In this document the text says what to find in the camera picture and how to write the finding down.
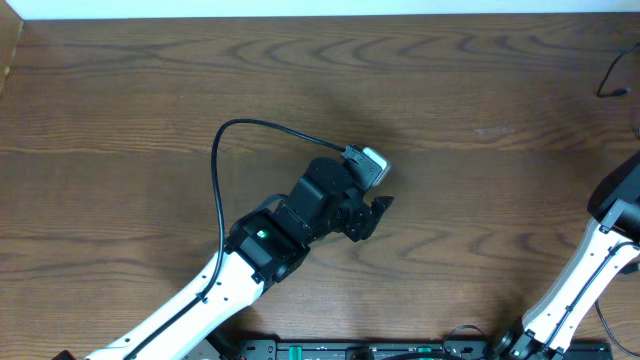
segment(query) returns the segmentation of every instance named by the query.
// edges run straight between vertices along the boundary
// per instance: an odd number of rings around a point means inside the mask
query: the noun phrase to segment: wooden table
[[[282,339],[493,334],[542,296],[599,181],[640,147],[638,91],[593,94],[640,15],[28,22],[0,103],[0,358],[78,356],[216,250],[210,146],[272,120],[393,162],[374,236],[331,236],[225,326]],[[638,57],[611,88],[640,89]],[[222,141],[227,227],[337,154],[256,126]],[[640,349],[640,276],[603,310]],[[579,338],[605,339],[595,312]]]

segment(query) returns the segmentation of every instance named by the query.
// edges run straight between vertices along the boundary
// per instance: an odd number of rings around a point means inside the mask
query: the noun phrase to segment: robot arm
[[[295,271],[311,242],[331,232],[342,232],[354,242],[370,237],[393,197],[375,198],[368,206],[363,196],[391,165],[370,148],[347,146],[342,157],[342,164],[313,160],[291,194],[278,197],[282,201],[274,212],[263,204],[234,224],[217,281],[201,301],[190,306],[209,283],[219,252],[147,320],[85,360],[182,359],[223,321]]]
[[[588,210],[593,218],[576,253],[547,294],[496,344],[493,357],[561,359],[591,305],[640,254],[640,152],[602,181]]]

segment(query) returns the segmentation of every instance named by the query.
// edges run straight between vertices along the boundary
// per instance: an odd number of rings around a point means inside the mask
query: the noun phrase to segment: brown wood surface
[[[225,326],[283,339],[498,334],[580,241],[598,182],[640,148],[638,57],[593,93],[640,15],[30,22],[0,106],[0,358],[121,336],[216,250],[209,152],[235,117],[388,156],[374,236],[317,243]],[[230,223],[315,156],[255,126],[223,138]],[[640,350],[640,276],[602,307]],[[579,338],[605,339],[595,312]],[[616,351],[618,358],[622,354]]]
[[[18,44],[22,20],[13,12],[5,0],[0,0],[0,99],[13,54]]]

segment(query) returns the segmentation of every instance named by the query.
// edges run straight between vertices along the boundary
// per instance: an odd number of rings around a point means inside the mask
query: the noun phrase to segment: wooden tabletop
[[[594,91],[640,15],[28,22],[0,103],[0,358],[77,356],[128,332],[216,251],[210,147],[226,120],[374,147],[396,196],[225,326],[282,339],[499,334],[579,243],[599,181],[640,148],[639,60]],[[230,128],[227,228],[338,155]],[[640,350],[640,276],[602,308]],[[577,338],[606,339],[595,311]],[[623,358],[616,351],[617,358]]]

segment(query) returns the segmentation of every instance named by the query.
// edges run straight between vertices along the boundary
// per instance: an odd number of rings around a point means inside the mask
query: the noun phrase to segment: white wall
[[[24,20],[636,12],[640,0],[7,0]]]

